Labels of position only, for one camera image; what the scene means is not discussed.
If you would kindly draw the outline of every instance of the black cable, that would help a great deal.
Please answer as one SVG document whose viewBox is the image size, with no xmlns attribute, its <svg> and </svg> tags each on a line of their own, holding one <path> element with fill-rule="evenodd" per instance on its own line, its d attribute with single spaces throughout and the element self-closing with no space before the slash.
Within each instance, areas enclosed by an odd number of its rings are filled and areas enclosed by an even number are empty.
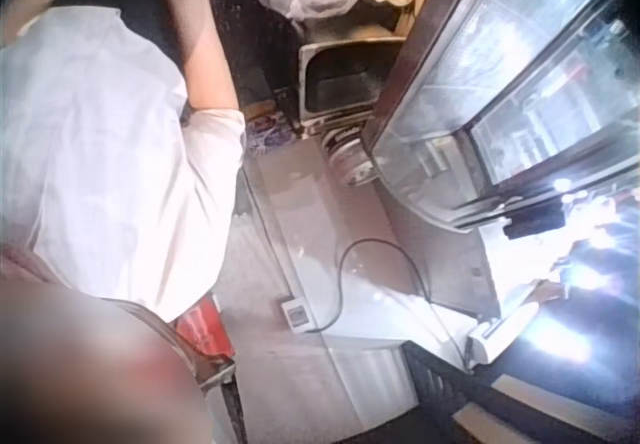
<svg viewBox="0 0 640 444">
<path fill-rule="evenodd" d="M 431 308 L 431 311 L 433 312 L 433 315 L 436 317 L 436 319 L 440 323 L 440 326 L 442 327 L 444 332 L 447 334 L 447 337 L 449 338 L 449 340 L 451 341 L 451 343 L 455 347 L 456 352 L 458 353 L 458 356 L 460 357 L 460 361 L 462 362 L 463 368 L 465 369 L 465 371 L 469 372 L 469 367 L 467 366 L 467 360 L 465 359 L 464 355 L 462 354 L 462 351 L 460 350 L 460 347 L 458 346 L 456 341 L 453 339 L 453 336 L 451 335 L 451 333 L 449 333 L 449 329 L 447 329 L 447 326 L 445 326 L 444 322 L 442 322 L 442 319 L 440 319 L 440 316 L 438 316 L 438 313 L 436 312 L 435 307 L 433 306 L 433 303 L 431 302 L 431 289 L 429 289 L 429 291 L 427 291 L 427 285 L 425 284 L 424 279 L 422 278 L 422 275 L 420 274 L 420 270 L 418 269 L 418 266 L 416 265 L 415 261 L 407 253 L 407 251 L 405 251 L 399 245 L 394 244 L 393 242 L 387 241 L 385 239 L 379 239 L 377 237 L 366 237 L 364 239 L 359 239 L 357 241 L 354 241 L 351 244 L 349 244 L 349 246 L 342 253 L 342 257 L 340 258 L 340 262 L 338 264 L 338 311 L 336 312 L 335 316 L 333 316 L 333 318 L 327 324 L 325 324 L 324 326 L 322 326 L 322 327 L 320 327 L 318 329 L 313 329 L 311 331 L 307 331 L 307 333 L 317 334 L 317 333 L 326 331 L 327 329 L 332 327 L 338 321 L 340 316 L 342 315 L 342 311 L 344 309 L 344 288 L 343 288 L 343 284 L 342 284 L 342 273 L 343 273 L 343 270 L 344 270 L 344 263 L 346 262 L 347 257 L 349 256 L 349 253 L 355 247 L 359 246 L 360 244 L 367 243 L 367 242 L 377 242 L 378 244 L 384 244 L 385 246 L 389 246 L 389 247 L 394 248 L 396 251 L 398 251 L 400 254 L 402 254 L 402 256 L 405 258 L 406 262 L 409 264 L 409 267 L 411 267 L 411 269 L 413 270 L 413 273 L 418 278 L 418 282 L 420 283 L 421 291 L 424 293 L 425 300 L 427 301 L 427 304 L 429 304 L 429 307 Z"/>
</svg>

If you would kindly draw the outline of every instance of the glass display case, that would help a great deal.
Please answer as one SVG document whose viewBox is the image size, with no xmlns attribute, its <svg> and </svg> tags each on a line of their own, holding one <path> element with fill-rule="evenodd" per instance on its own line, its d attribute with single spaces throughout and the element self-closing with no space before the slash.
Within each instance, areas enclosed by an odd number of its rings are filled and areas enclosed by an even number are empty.
<svg viewBox="0 0 640 444">
<path fill-rule="evenodd" d="M 625 11 L 426 0 L 364 132 L 388 190 L 460 231 L 635 169 L 640 59 Z"/>
</svg>

